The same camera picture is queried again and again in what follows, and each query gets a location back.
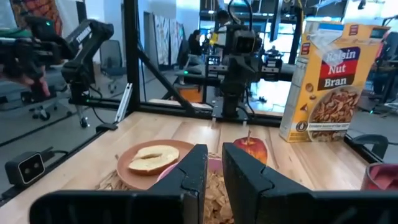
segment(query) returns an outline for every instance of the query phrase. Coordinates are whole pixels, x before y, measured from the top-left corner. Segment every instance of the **pink bowl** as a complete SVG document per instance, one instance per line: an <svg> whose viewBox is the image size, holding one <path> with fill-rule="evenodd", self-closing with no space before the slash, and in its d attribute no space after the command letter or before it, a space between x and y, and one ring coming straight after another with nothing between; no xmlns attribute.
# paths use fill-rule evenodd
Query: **pink bowl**
<svg viewBox="0 0 398 224"><path fill-rule="evenodd" d="M175 163L171 166L169 166L166 170L164 170L159 177L157 178L156 182L160 181L163 177L165 177L169 172L174 169L174 167L178 163ZM211 171L223 171L223 163L221 159L209 159L208 161L208 169Z"/></svg>

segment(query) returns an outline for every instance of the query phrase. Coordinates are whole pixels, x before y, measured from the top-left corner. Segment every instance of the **cereal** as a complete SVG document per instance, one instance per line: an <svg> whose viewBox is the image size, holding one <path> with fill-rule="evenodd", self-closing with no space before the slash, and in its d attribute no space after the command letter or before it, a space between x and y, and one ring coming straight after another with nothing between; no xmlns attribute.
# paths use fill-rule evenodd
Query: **cereal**
<svg viewBox="0 0 398 224"><path fill-rule="evenodd" d="M231 205L226 192L224 177L207 172L204 224L234 223Z"/></svg>
<svg viewBox="0 0 398 224"><path fill-rule="evenodd" d="M388 29L307 22L279 128L282 138L288 142L344 138Z"/></svg>

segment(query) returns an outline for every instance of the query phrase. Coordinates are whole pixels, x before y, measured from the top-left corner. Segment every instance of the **floor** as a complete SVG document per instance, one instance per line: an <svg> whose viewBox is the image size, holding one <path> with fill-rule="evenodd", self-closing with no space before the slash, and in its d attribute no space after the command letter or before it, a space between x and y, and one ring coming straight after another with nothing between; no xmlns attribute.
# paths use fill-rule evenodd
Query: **floor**
<svg viewBox="0 0 398 224"><path fill-rule="evenodd" d="M173 74L173 72L165 72L165 77L170 82L173 82L175 80ZM126 80L121 80L117 91L113 94L110 94L108 91L108 82L109 80L105 77L97 77L98 87L100 87L104 97L121 98ZM289 88L289 82L259 82L255 86L252 86L252 91L255 91L258 96L266 98L267 103L255 101L251 104L258 110L283 112ZM158 80L147 80L147 100L161 98L165 93L166 89ZM213 90L209 88L208 93L208 101L211 101ZM141 98L143 101L143 88L141 88ZM65 108L75 112L75 107L69 105L66 100L62 100L62 104L66 106ZM51 119L48 121L32 119L31 114L27 111L25 114L14 118L1 118L0 116L0 166L27 151L43 151L49 147L53 147L55 150L71 151L95 134L95 127L101 124L101 122L95 117L91 108L86 108L85 110L85 116L88 118L90 124L86 129L80 127L77 115L64 118L67 113L67 109L65 108L60 107L57 111L50 109ZM96 111L99 117L106 122L114 121L115 111ZM348 134L355 137L365 133L376 133L387 136L391 142L398 142L396 124L398 124L398 116L396 115L381 118L379 115L358 112L351 123ZM398 161L398 146L390 146L385 160L386 162ZM5 170L0 169L0 192L7 190L9 187Z"/></svg>

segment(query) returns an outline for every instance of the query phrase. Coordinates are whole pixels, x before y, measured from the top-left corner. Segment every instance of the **cereal box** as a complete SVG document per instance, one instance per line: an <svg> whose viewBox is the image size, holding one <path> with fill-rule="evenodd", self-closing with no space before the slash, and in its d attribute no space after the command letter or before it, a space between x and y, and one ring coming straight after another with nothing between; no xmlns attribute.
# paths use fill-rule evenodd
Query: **cereal box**
<svg viewBox="0 0 398 224"><path fill-rule="evenodd" d="M280 136L288 142L343 139L388 29L308 22Z"/></svg>

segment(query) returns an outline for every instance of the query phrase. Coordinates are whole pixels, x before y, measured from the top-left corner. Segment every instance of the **robot workstation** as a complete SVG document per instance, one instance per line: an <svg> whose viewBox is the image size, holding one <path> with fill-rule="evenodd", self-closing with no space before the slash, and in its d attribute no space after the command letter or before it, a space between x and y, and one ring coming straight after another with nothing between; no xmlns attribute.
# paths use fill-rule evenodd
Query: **robot workstation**
<svg viewBox="0 0 398 224"><path fill-rule="evenodd" d="M306 10L291 6L301 24ZM125 11L137 7L137 0L124 1ZM275 10L280 16L281 7ZM63 39L47 37L30 19L34 39L1 39L0 54L13 55L1 56L5 72L35 80L31 90L40 101L40 67L67 60L62 76L72 92L69 102L78 111L100 106L118 112L114 123L98 126L91 139L47 167L50 151L8 162L14 186L0 197L1 224L398 223L398 193L361 190L371 155L347 138L286 142L279 136L282 114L246 108L249 83L292 76L282 72L280 59L254 56L251 23L227 25L228 63L206 66L222 80L185 80L220 88L209 106L189 103L149 60L140 47L137 13L124 15L127 86L120 101L91 96L85 66L113 35L112 25L88 19ZM173 101L141 101L139 61Z"/></svg>

